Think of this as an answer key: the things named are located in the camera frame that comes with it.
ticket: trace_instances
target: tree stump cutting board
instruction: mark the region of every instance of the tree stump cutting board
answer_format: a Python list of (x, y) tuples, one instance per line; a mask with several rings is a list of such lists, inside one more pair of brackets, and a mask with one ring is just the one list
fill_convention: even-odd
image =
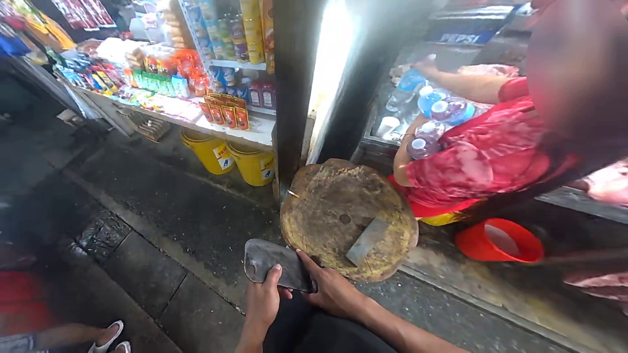
[[(316, 256), (355, 281), (381, 281), (392, 276), (416, 246), (419, 228), (410, 207), (377, 171), (345, 160), (300, 169), (281, 204), (281, 230), (292, 247)], [(364, 264), (347, 258), (364, 229), (375, 217), (389, 223)]]

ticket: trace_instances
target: cleaver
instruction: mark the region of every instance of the cleaver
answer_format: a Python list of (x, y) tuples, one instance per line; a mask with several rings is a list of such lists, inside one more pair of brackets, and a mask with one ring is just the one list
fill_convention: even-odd
[(375, 244), (386, 236), (386, 229), (388, 229), (388, 222), (379, 217), (373, 219), (351, 249), (347, 251), (347, 259), (358, 267), (362, 266)]
[(255, 283), (263, 283), (266, 274), (275, 265), (282, 267), (279, 285), (307, 293), (316, 293), (312, 281), (296, 252), (262, 239), (251, 239), (244, 245), (244, 273)]

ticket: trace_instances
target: foot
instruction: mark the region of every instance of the foot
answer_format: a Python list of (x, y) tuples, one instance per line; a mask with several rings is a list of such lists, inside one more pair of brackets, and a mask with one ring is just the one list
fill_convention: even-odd
[(129, 341), (120, 342), (114, 349), (114, 353), (131, 353), (131, 344)]
[(109, 342), (109, 340), (114, 338), (114, 336), (116, 335), (119, 329), (120, 329), (120, 325), (117, 323), (114, 325), (111, 325), (111, 327), (107, 329), (102, 329), (102, 335), (99, 339), (96, 340), (96, 345), (100, 347), (106, 344), (107, 342)]

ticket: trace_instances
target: white flip-flop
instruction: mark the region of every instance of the white flip-flop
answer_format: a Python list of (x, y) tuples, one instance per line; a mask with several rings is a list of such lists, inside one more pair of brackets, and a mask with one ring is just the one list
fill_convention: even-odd
[(113, 325), (118, 325), (118, 331), (116, 332), (116, 334), (103, 345), (96, 346), (96, 342), (94, 342), (94, 344), (92, 344), (92, 347), (87, 351), (87, 353), (107, 353), (107, 349), (109, 349), (109, 346), (116, 340), (116, 338), (118, 338), (118, 336), (120, 336), (122, 330), (124, 329), (124, 322), (122, 322), (122, 320), (118, 320), (112, 323), (111, 325), (109, 325), (109, 327), (112, 327)]
[(129, 341), (120, 342), (114, 349), (114, 352), (120, 348), (120, 346), (124, 347), (124, 353), (131, 353), (131, 343)]

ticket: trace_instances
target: cleaver blade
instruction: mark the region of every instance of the cleaver blade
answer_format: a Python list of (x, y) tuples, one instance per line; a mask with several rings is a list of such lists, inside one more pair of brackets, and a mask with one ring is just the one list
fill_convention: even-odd
[(379, 217), (373, 219), (347, 252), (347, 259), (358, 267), (362, 266), (375, 244), (386, 236), (388, 225), (388, 222)]

